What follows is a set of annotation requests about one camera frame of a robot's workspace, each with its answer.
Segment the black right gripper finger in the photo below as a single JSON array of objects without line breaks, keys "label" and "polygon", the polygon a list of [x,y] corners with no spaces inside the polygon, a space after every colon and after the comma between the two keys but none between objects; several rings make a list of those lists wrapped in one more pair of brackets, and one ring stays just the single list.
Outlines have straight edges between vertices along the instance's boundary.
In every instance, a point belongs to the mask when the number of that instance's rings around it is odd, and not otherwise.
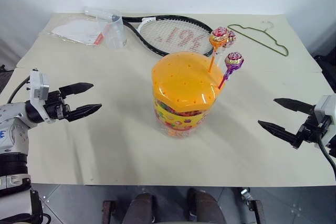
[{"label": "black right gripper finger", "polygon": [[298,100],[289,99],[289,98],[275,98],[274,102],[278,103],[282,107],[295,111],[302,112],[307,115],[314,114],[315,105],[307,104]]},{"label": "black right gripper finger", "polygon": [[287,132],[284,127],[261,120],[258,120],[258,123],[263,129],[268,131],[273,136],[280,138],[287,143],[290,143],[292,146],[296,145],[296,141],[298,140],[297,136],[290,132]]}]

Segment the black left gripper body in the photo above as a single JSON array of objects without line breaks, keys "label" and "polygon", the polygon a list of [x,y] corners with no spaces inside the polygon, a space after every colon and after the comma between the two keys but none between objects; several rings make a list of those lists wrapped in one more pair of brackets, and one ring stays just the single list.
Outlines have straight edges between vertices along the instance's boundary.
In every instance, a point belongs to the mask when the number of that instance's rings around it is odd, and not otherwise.
[{"label": "black left gripper body", "polygon": [[66,89],[48,93],[44,108],[51,119],[66,119],[68,122],[71,122],[70,106],[64,102],[64,99],[68,95],[70,95],[70,93]]}]

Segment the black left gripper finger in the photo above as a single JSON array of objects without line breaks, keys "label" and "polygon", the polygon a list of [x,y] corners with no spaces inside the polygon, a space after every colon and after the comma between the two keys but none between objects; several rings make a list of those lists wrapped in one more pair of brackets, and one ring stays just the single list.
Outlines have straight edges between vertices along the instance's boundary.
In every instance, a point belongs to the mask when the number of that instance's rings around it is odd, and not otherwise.
[{"label": "black left gripper finger", "polygon": [[76,108],[74,111],[70,111],[68,114],[68,122],[72,122],[78,119],[87,117],[102,107],[102,104],[87,104]]},{"label": "black left gripper finger", "polygon": [[68,86],[60,87],[59,92],[61,96],[65,98],[68,95],[86,92],[93,86],[94,85],[92,83],[79,82],[79,83],[71,84]]}]

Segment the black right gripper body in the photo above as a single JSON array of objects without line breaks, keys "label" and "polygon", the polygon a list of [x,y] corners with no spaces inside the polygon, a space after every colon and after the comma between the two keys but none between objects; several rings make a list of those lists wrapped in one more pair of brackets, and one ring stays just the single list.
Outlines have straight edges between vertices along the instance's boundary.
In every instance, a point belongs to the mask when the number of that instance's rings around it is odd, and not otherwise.
[{"label": "black right gripper body", "polygon": [[325,115],[321,119],[313,113],[308,116],[304,124],[299,128],[291,146],[298,149],[303,141],[317,143],[318,139],[326,134],[329,128],[329,116]]}]

